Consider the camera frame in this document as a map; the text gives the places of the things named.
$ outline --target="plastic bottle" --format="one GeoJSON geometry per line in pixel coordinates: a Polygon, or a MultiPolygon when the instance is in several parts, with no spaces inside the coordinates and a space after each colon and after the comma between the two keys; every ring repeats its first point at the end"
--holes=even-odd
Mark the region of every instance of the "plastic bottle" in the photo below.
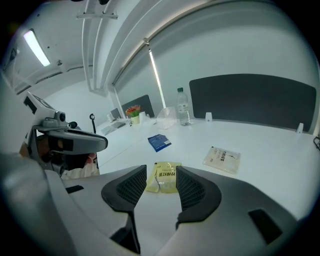
{"type": "Polygon", "coordinates": [[[190,116],[189,116],[189,105],[188,105],[188,97],[184,93],[184,89],[178,88],[178,117],[180,119],[180,124],[182,126],[190,125],[190,116]]]}

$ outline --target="snack package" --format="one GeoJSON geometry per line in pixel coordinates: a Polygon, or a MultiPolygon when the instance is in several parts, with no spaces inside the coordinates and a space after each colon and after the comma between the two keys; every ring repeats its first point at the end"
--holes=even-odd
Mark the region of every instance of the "snack package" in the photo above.
{"type": "Polygon", "coordinates": [[[240,153],[212,146],[203,163],[227,173],[236,174],[240,164],[240,153]]]}
{"type": "Polygon", "coordinates": [[[146,191],[153,193],[177,193],[176,167],[179,162],[156,162],[146,182],[146,191]]]}

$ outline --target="flower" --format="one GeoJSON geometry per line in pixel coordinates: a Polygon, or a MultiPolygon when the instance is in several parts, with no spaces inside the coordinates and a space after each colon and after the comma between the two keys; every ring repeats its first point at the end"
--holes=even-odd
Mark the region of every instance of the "flower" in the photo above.
{"type": "Polygon", "coordinates": [[[139,105],[135,105],[135,106],[129,107],[129,108],[125,111],[125,113],[126,113],[128,116],[134,118],[134,117],[139,116],[140,111],[141,111],[141,107],[140,107],[139,105]]]}

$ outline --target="flower vase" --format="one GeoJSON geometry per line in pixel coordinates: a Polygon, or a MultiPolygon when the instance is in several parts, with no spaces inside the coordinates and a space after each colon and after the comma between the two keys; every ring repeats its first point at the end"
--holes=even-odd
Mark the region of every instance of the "flower vase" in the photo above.
{"type": "Polygon", "coordinates": [[[131,122],[132,122],[132,124],[134,124],[134,125],[139,124],[139,123],[140,123],[140,118],[139,118],[139,116],[137,115],[137,116],[135,116],[135,117],[131,117],[131,122]]]}

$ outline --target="yellow snack bag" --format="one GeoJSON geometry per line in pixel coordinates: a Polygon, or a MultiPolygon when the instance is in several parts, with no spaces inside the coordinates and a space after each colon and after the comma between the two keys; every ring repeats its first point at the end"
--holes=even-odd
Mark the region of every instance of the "yellow snack bag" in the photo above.
{"type": "Polygon", "coordinates": [[[180,162],[156,162],[146,182],[146,191],[158,193],[177,193],[176,167],[180,162]]]}

